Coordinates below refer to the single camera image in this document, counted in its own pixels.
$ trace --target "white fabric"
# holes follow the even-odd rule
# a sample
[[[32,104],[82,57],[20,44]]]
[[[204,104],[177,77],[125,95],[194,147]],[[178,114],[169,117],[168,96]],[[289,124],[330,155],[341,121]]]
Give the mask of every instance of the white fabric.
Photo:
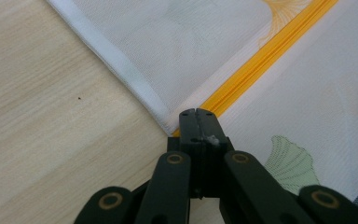
[[[167,133],[259,50],[271,25],[264,0],[49,2]],[[353,200],[358,1],[339,0],[219,120],[288,190],[320,183]]]
[[[285,57],[297,54],[296,48],[274,66],[288,64]],[[254,154],[263,163],[274,147],[274,136],[305,148],[320,184],[354,200],[358,195],[358,1],[290,61],[280,75],[266,73],[260,78],[220,122],[236,149]]]
[[[172,133],[265,44],[274,0],[49,2]],[[310,0],[294,2],[282,20]]]

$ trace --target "light wood surface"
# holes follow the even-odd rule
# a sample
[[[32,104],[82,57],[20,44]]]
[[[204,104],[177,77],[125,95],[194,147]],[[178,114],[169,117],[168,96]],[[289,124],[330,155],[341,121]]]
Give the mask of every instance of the light wood surface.
[[[0,224],[73,223],[97,190],[150,178],[166,139],[46,1],[0,0]],[[190,223],[223,223],[217,206]]]

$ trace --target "orange stripe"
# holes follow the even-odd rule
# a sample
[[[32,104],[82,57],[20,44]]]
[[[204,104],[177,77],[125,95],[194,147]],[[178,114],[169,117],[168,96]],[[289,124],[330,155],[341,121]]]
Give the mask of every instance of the orange stripe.
[[[232,106],[337,0],[314,0],[238,69],[201,108],[217,117]],[[179,136],[179,130],[172,135]]]

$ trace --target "black tool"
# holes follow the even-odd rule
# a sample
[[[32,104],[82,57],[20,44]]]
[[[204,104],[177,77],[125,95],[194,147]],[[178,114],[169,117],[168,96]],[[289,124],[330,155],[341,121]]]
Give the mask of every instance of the black tool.
[[[234,150],[213,113],[189,109],[179,123],[181,136],[168,138],[148,182],[101,189],[75,224],[185,224],[189,199],[203,197],[220,198],[231,224],[358,223],[358,207],[332,189],[284,190],[254,156]]]

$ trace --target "leaf pattern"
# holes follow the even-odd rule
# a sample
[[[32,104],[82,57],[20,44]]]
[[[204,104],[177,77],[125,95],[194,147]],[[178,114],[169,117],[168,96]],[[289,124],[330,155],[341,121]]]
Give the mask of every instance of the leaf pattern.
[[[319,185],[312,164],[312,156],[306,149],[286,137],[272,137],[272,152],[265,167],[284,189],[298,194],[305,186]]]
[[[291,21],[312,0],[262,0],[271,9],[272,22],[266,36],[260,38],[259,46],[262,47],[280,30]]]

